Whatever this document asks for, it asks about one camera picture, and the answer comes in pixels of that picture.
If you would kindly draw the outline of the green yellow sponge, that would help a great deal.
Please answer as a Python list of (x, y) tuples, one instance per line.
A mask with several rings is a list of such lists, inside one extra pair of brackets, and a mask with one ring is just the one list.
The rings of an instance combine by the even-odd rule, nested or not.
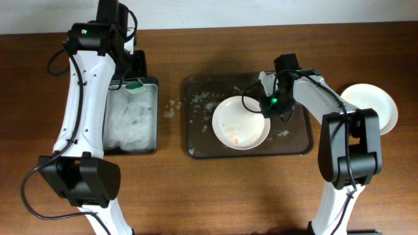
[(137, 80), (137, 81), (131, 81), (127, 83), (125, 86), (125, 90), (129, 93), (137, 94), (137, 93), (142, 93), (143, 91), (146, 90), (146, 88), (144, 87), (144, 84), (140, 80)]

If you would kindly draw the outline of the cream white plate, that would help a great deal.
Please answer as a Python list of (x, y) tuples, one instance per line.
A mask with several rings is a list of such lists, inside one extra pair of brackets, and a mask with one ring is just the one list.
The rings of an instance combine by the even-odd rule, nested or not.
[(391, 96), (377, 86), (355, 84), (346, 88), (342, 92), (341, 97), (360, 109), (372, 108), (378, 114), (382, 101)]

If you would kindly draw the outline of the light blue plate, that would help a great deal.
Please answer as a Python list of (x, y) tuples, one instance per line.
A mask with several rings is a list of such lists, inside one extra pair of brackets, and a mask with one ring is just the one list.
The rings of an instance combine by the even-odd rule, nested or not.
[(398, 108), (391, 97), (387, 97), (382, 101), (378, 115), (380, 135), (387, 134), (394, 129), (398, 121)]

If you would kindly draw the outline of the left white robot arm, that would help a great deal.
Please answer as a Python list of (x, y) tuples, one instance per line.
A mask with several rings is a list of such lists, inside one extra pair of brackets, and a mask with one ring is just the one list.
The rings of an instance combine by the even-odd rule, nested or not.
[(139, 66), (133, 13), (119, 1), (99, 1), (96, 18), (76, 23), (63, 50), (69, 56), (70, 83), (65, 116), (51, 156), (39, 157), (37, 171), (61, 198), (85, 215), (96, 234), (134, 234), (117, 195), (121, 173), (106, 161), (103, 131), (112, 80), (122, 81)]

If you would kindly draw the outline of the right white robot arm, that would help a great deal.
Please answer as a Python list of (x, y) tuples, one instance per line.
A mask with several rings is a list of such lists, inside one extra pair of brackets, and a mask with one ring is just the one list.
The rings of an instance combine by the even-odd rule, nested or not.
[(265, 90), (262, 115), (288, 122), (300, 104), (321, 126), (318, 166), (325, 186), (308, 234), (347, 234), (356, 200), (382, 169), (378, 114), (345, 101), (315, 69), (302, 69), (295, 54), (280, 55), (274, 66), (274, 80), (258, 82)]

